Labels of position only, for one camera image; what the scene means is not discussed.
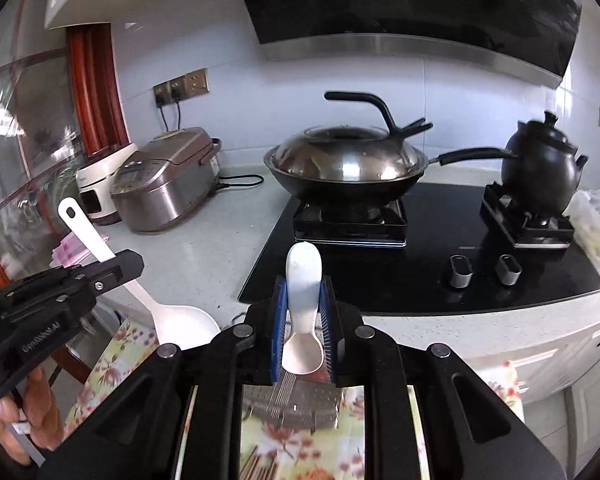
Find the left hand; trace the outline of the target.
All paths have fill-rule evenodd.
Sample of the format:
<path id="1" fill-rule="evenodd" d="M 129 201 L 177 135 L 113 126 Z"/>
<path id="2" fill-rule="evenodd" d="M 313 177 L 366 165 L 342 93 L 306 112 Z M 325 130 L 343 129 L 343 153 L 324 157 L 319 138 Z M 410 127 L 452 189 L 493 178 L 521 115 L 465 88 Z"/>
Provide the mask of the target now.
<path id="1" fill-rule="evenodd" d="M 22 396 L 22 408 L 11 396 L 0 399 L 0 443 L 8 456 L 22 466 L 29 466 L 31 459 L 9 428 L 20 421 L 23 413 L 31 426 L 30 437 L 38 448 L 55 451 L 64 437 L 64 425 L 60 419 L 56 399 L 41 365 L 31 370 L 27 387 Z"/>

